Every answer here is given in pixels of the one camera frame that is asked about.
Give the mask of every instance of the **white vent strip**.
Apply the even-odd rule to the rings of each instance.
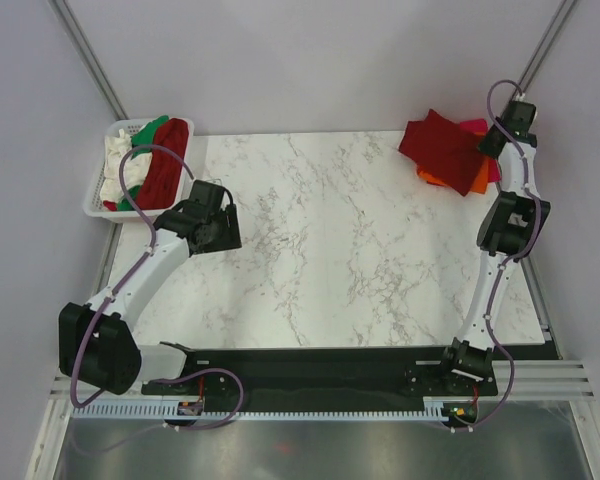
[[[203,420],[220,420],[229,412],[203,413]],[[118,419],[118,420],[186,420],[190,417],[178,415],[175,400],[112,400],[95,401],[83,409],[74,409],[74,418]],[[234,417],[240,420],[282,421],[445,421],[442,402],[426,401],[425,409],[416,412],[239,412]]]

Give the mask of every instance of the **orange cloth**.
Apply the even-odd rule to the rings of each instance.
[[[460,122],[458,125],[462,129],[464,129],[468,132],[471,132],[479,137],[484,137],[484,135],[487,133],[487,122],[482,119],[467,120],[466,122]],[[418,176],[420,178],[425,180],[427,183],[430,183],[431,185],[440,185],[442,187],[448,187],[448,185],[446,183],[444,183],[442,180],[438,180],[436,177],[425,172],[420,167],[418,167],[416,169],[416,173],[418,174]],[[476,176],[476,179],[473,181],[473,184],[471,185],[470,191],[484,195],[487,191],[488,185],[489,185],[489,157],[487,157],[485,155],[484,161],[482,162],[482,166],[480,167],[480,170],[478,171],[478,175]]]

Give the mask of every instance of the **wall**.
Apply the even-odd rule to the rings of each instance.
[[[0,479],[22,478],[108,226],[81,210],[113,119],[45,0],[0,1]]]
[[[522,74],[560,4],[68,1],[127,114],[186,116],[198,134],[399,130],[429,108],[482,116],[489,86]]]
[[[558,339],[600,401],[600,0],[581,2],[528,98],[537,181],[552,202],[534,252]]]

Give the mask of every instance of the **marble surface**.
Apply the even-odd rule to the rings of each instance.
[[[478,277],[478,227],[496,191],[425,184],[401,132],[195,137],[194,162],[239,205],[243,248],[190,258],[134,331],[194,348],[448,344]],[[112,275],[148,241],[125,224]],[[503,301],[503,343],[542,343],[524,274]]]

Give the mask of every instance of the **basket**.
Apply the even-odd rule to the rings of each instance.
[[[154,120],[153,118],[138,118],[134,120],[120,120],[119,122],[114,123],[107,130],[107,135],[117,136],[118,130],[123,129],[129,135],[133,136],[138,133],[144,125]],[[192,171],[197,171],[198,168],[192,164],[192,156],[193,156],[193,122],[187,118],[182,118],[187,125],[189,126],[189,138],[187,140],[187,148],[184,152],[184,161],[189,167],[191,167]],[[106,218],[114,223],[122,223],[127,221],[137,221],[140,220],[140,217],[136,212],[112,212],[108,210],[104,205],[102,205],[102,201],[100,200],[100,189],[102,188],[102,184],[104,182],[104,150],[102,151],[101,160],[98,163],[98,166],[94,172],[94,175],[91,179],[91,183],[89,184],[89,189],[87,190],[87,195],[85,196],[84,203],[82,205],[82,209],[84,213],[89,215],[90,217],[101,217]],[[183,168],[180,173],[180,182],[178,183],[178,190],[176,191],[176,196],[173,200],[173,204],[169,206],[169,208],[173,207],[176,203],[178,203],[182,199],[182,192],[185,186],[185,180],[189,178],[187,171]],[[158,209],[158,210],[144,210],[144,213],[147,214],[149,218],[155,218],[160,215],[162,212],[168,209]]]

